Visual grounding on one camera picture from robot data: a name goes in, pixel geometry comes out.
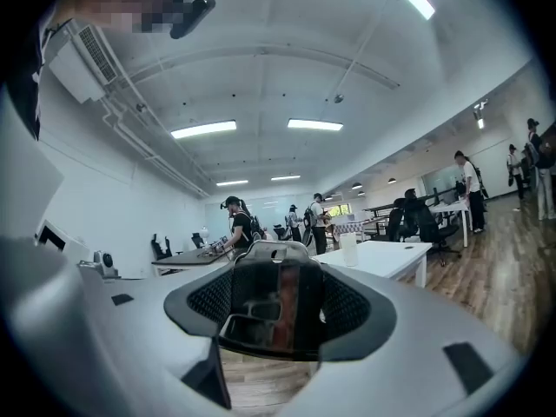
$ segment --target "person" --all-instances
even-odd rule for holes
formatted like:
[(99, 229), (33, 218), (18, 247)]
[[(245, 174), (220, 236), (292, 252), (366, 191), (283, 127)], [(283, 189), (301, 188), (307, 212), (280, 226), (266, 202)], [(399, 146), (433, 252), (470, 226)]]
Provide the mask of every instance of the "person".
[(311, 212), (313, 212), (313, 217), (316, 220), (314, 226), (311, 227), (314, 236), (314, 246), (316, 247), (316, 254), (322, 255), (327, 251), (327, 237), (324, 233), (326, 220), (330, 219), (329, 215), (324, 213), (324, 208), (321, 207), (322, 195), (320, 193), (315, 193), (313, 195), (313, 203), (309, 206)]
[(114, 30), (150, 32), (173, 22), (186, 24), (191, 4), (191, 0), (57, 0), (23, 41), (6, 79), (17, 114), (33, 138), (38, 141), (41, 128), (38, 90), (44, 51), (67, 22), (75, 18)]
[(235, 254), (245, 253), (253, 244), (251, 233), (251, 214), (245, 202), (236, 196), (229, 196), (224, 202), (228, 209), (229, 217), (234, 218), (232, 225), (232, 238), (224, 244), (224, 250), (234, 246)]
[(511, 177), (518, 186), (518, 196), (523, 201), (523, 172), (521, 170), (521, 161), (515, 155), (516, 148), (510, 144), (510, 154), (507, 156), (506, 166)]
[(303, 220), (297, 217), (297, 214), (295, 213), (296, 210), (297, 207), (294, 204), (292, 204), (289, 207), (289, 213), (288, 213), (289, 227), (292, 229), (292, 239), (296, 242), (301, 242), (299, 223), (303, 222)]
[(556, 215), (554, 214), (553, 180), (550, 174), (550, 168), (554, 165), (554, 162), (550, 157), (550, 145), (548, 143), (543, 144), (537, 134), (537, 125), (539, 125), (539, 123), (534, 119), (527, 119), (531, 154), (533, 155), (534, 166), (537, 168), (539, 221), (543, 221), (546, 218), (556, 219)]
[(466, 200), (473, 218), (473, 232), (481, 233), (485, 228), (485, 215), (483, 210), (483, 198), (480, 193), (480, 183), (474, 166), (466, 159), (461, 151), (456, 151), (454, 157), (456, 163), (463, 169), (466, 183)]

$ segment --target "white table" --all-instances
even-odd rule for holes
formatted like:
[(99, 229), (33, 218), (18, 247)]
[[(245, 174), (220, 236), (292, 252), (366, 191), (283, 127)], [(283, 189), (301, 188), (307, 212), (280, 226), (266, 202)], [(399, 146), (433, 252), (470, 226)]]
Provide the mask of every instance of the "white table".
[(448, 205), (435, 205), (428, 208), (431, 213), (461, 212), (461, 223), (463, 224), (463, 247), (467, 247), (467, 219), (466, 212), (469, 212), (469, 230), (473, 231), (473, 218), (471, 210), (465, 201), (456, 201)]
[[(427, 251), (429, 242), (378, 242), (357, 244), (359, 263), (351, 267), (384, 278), (399, 278), (416, 270), (415, 285), (424, 288), (427, 283)], [(319, 262), (346, 267), (343, 251), (336, 250), (314, 257)]]

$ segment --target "backpack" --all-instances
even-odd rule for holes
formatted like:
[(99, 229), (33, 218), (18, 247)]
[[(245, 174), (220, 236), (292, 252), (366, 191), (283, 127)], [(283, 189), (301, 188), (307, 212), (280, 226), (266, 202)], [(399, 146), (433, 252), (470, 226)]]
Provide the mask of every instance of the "backpack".
[(248, 243), (251, 243), (253, 241), (258, 241), (261, 239), (262, 236), (262, 230), (261, 230), (261, 225), (259, 224), (259, 219), (256, 216), (249, 216), (247, 213), (245, 213), (243, 210), (239, 211), (237, 213), (238, 215), (245, 215), (247, 218), (249, 218), (250, 220), (250, 228), (251, 228), (251, 239), (249, 239), (247, 237), (247, 235), (245, 235), (245, 232), (242, 232), (243, 237), (247, 240)]
[(531, 142), (531, 135), (533, 133), (529, 133), (529, 143), (527, 146), (529, 147), (529, 151), (531, 152), (531, 157), (533, 159), (533, 165), (537, 165), (539, 163), (540, 155), (539, 151), (534, 147), (533, 143)]
[(311, 202), (311, 204), (309, 204), (309, 206), (305, 210), (305, 214), (303, 215), (303, 225), (305, 225), (305, 228), (316, 227), (316, 216), (314, 215), (313, 210), (311, 210), (313, 204), (314, 202)]

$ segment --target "pipe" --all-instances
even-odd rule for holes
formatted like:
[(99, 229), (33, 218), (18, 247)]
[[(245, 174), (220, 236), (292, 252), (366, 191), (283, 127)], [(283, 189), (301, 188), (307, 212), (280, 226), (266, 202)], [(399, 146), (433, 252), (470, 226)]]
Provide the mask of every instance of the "pipe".
[[(141, 147), (143, 149), (143, 153), (146, 152), (147, 157), (153, 157), (156, 156), (156, 153), (154, 152), (154, 150), (152, 150), (149, 145), (147, 145), (141, 138), (137, 137), (136, 134), (131, 131), (128, 127), (126, 127), (123, 124), (116, 124), (115, 125), (115, 130), (116, 131), (121, 131), (122, 133), (124, 133), (126, 136), (129, 137), (129, 139), (131, 141), (133, 141), (137, 147)], [(167, 162), (165, 162), (164, 160), (160, 159), (159, 157), (154, 158), (151, 160), (153, 163), (157, 162), (159, 164), (161, 164), (165, 169), (165, 173), (167, 175), (169, 175), (169, 173), (172, 174), (172, 178), (176, 179), (179, 178), (179, 182), (182, 185), (185, 185), (188, 189), (195, 191), (196, 193), (199, 193), (201, 195), (205, 195), (208, 196), (208, 194), (202, 190), (201, 188), (197, 187), (196, 185), (194, 185), (192, 182), (190, 182), (188, 179), (184, 178), (181, 173), (179, 171), (177, 171), (176, 169), (174, 169), (171, 165), (169, 165)]]
[[(162, 128), (162, 130), (164, 131), (164, 133), (172, 140), (172, 143), (176, 143), (174, 137), (166, 130), (166, 127), (164, 127), (164, 125), (162, 124), (162, 122), (160, 121), (160, 119), (158, 118), (158, 116), (155, 114), (155, 112), (150, 108), (149, 104), (147, 103), (147, 101), (145, 101), (145, 99), (143, 98), (142, 94), (139, 92), (139, 90), (137, 89), (137, 87), (133, 84), (133, 81), (131, 80), (131, 78), (129, 77), (128, 73), (126, 72), (126, 70), (123, 68), (122, 63), (120, 62), (120, 60), (118, 59), (116, 53), (114, 52), (114, 50), (112, 49), (112, 47), (110, 46), (110, 43), (108, 41), (108, 39), (106, 38), (106, 36), (104, 35), (103, 29), (100, 27), (96, 27), (96, 31), (98, 32), (99, 37), (103, 40), (104, 43), (104, 48), (106, 48), (106, 50), (109, 52), (109, 54), (112, 56), (112, 60), (114, 60), (114, 63), (116, 64), (116, 67), (120, 70), (120, 73), (122, 74), (123, 78), (127, 81), (129, 87), (133, 90), (133, 92), (136, 94), (136, 96), (139, 98), (139, 101), (145, 105), (145, 107), (147, 107), (147, 111), (150, 113), (150, 115), (153, 117), (153, 119), (155, 119), (156, 123)], [(210, 178), (209, 176), (205, 173), (205, 171), (201, 168), (201, 166), (191, 157), (191, 155), (183, 148), (181, 147), (179, 144), (177, 144), (177, 147), (182, 151), (182, 153), (189, 159), (189, 161), (194, 165), (194, 167), (197, 168), (197, 170), (201, 173), (201, 175), (209, 182)]]
[[(181, 177), (181, 175), (179, 175), (179, 174), (175, 175), (170, 169), (166, 168), (164, 161), (159, 162), (158, 161), (159, 156), (155, 155), (147, 144), (145, 144), (141, 139), (139, 139), (127, 127), (125, 127), (124, 125), (122, 126), (120, 124), (120, 121), (122, 120), (122, 113), (120, 113), (120, 112), (118, 112), (117, 114), (114, 113), (110, 109), (110, 107), (112, 107), (112, 109), (113, 109), (114, 105), (112, 103), (110, 103), (108, 100), (104, 100), (104, 99), (105, 99), (105, 97), (103, 97), (101, 99), (101, 104), (104, 107), (104, 109), (106, 110), (106, 114), (103, 116), (104, 123), (106, 123), (109, 127), (111, 127), (128, 145), (130, 145), (137, 153), (139, 153), (139, 155), (141, 155), (145, 159), (151, 160), (153, 162), (153, 164), (160, 171), (162, 171), (166, 176), (172, 178), (174, 181), (178, 182), (180, 185), (184, 186), (186, 189), (195, 191), (197, 193), (204, 194), (204, 192), (202, 192), (202, 190), (200, 190), (196, 186), (191, 185), (191, 183), (187, 179)], [(115, 115), (118, 118), (118, 122), (115, 123), (114, 125), (111, 125), (110, 122), (108, 121), (108, 117), (110, 117), (112, 115)]]
[[(351, 63), (349, 64), (349, 67), (346, 69), (346, 72), (344, 73), (343, 77), (341, 78), (340, 82), (336, 85), (336, 87), (332, 90), (332, 92), (329, 94), (328, 99), (329, 100), (333, 100), (334, 95), (338, 94), (338, 91), (340, 91), (341, 86), (344, 84), (344, 82), (346, 82), (346, 80), (348, 79), (349, 74), (351, 73), (352, 69), (354, 68), (354, 66), (357, 64), (357, 62), (359, 61), (359, 59), (361, 58), (361, 55), (363, 54), (363, 52), (365, 52), (365, 48), (367, 47), (368, 43), (371, 40), (371, 37), (373, 36), (374, 32), (376, 31), (376, 29), (378, 28), (382, 16), (384, 15), (384, 11), (387, 7), (389, 0), (386, 0), (384, 2), (384, 4), (381, 7), (381, 12), (379, 13), (378, 18), (376, 19), (376, 23), (373, 23), (373, 25), (371, 26), (371, 28), (368, 30), (367, 35), (365, 36), (365, 40), (363, 40), (363, 43), (361, 44), (361, 46), (359, 47), (359, 49), (357, 50), (357, 52), (355, 53), (354, 59), (351, 61)], [(319, 120), (322, 120), (322, 118), (324, 117), (326, 111), (328, 108), (328, 104), (326, 103), (324, 105), (324, 109), (321, 112), (321, 118)]]

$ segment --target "woman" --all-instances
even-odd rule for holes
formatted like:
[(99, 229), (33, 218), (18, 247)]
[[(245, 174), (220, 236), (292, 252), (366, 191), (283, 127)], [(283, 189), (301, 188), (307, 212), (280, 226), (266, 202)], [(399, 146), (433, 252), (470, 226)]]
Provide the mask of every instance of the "woman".
[(292, 204), (289, 208), (288, 219), (289, 219), (289, 227), (292, 229), (292, 239), (295, 242), (301, 242), (301, 233), (299, 232), (299, 223), (303, 222), (302, 219), (297, 217), (295, 211), (297, 207)]
[(235, 255), (245, 253), (253, 244), (251, 214), (247, 210), (245, 202), (235, 196), (229, 196), (224, 202), (224, 206), (228, 209), (229, 217), (234, 218), (232, 238), (224, 244), (224, 250), (234, 246)]

